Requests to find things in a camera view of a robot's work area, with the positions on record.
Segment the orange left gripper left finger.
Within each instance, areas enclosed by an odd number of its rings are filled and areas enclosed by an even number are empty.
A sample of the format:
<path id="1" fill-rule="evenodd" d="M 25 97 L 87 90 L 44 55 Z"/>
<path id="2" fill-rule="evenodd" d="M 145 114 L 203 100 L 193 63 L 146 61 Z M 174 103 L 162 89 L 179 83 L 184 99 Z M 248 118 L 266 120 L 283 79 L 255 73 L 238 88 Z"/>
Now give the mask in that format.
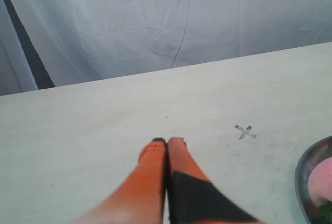
<path id="1" fill-rule="evenodd" d="M 128 178 L 74 223 L 163 223 L 167 144 L 154 138 Z"/>

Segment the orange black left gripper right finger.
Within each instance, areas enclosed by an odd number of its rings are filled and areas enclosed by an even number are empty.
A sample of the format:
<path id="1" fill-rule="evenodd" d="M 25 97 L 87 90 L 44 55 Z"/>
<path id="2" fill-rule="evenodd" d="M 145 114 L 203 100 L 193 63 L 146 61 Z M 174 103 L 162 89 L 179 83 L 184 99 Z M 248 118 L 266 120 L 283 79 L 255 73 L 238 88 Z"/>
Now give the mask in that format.
<path id="1" fill-rule="evenodd" d="M 189 153 L 183 138 L 168 141 L 170 223 L 262 223 L 225 197 Z"/>

